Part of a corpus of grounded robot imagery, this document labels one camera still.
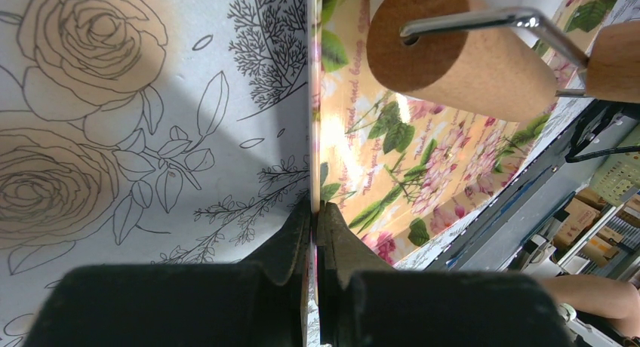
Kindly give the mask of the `wooden double-ended roller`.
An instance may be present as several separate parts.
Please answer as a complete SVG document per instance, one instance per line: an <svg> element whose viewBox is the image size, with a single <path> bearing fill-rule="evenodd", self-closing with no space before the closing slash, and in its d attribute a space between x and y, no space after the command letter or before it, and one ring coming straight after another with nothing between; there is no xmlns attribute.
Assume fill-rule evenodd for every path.
<svg viewBox="0 0 640 347"><path fill-rule="evenodd" d="M516 29L573 63L584 89L561 89ZM604 27L586 53L535 8L383 0L371 20L366 55L374 78L391 91L505 121L531 119L560 97L639 101L636 21Z"/></svg>

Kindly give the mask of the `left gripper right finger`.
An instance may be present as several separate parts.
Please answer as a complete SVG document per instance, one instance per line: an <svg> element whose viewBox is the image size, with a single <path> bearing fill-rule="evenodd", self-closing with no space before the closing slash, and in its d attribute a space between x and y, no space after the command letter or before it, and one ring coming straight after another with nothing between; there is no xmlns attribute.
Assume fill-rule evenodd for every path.
<svg viewBox="0 0 640 347"><path fill-rule="evenodd" d="M570 346L550 296L526 275L394 269L338 206L316 224L319 338L332 346Z"/></svg>

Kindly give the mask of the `floral cutting board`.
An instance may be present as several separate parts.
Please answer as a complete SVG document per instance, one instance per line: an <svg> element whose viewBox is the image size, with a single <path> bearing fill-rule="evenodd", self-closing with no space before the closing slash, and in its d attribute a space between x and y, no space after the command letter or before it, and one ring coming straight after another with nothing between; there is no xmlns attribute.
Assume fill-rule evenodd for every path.
<svg viewBox="0 0 640 347"><path fill-rule="evenodd" d="M366 59L381 0L309 0L316 201L387 263L423 269L470 233L589 105L563 99L508 122L380 85Z"/></svg>

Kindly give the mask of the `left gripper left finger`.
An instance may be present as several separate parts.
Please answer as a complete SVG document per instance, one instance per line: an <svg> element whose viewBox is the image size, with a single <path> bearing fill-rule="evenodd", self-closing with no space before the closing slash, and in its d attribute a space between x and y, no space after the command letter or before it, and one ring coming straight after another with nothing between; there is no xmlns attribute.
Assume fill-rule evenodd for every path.
<svg viewBox="0 0 640 347"><path fill-rule="evenodd" d="M64 275L27 346L303 346L311 207L237 263L82 266Z"/></svg>

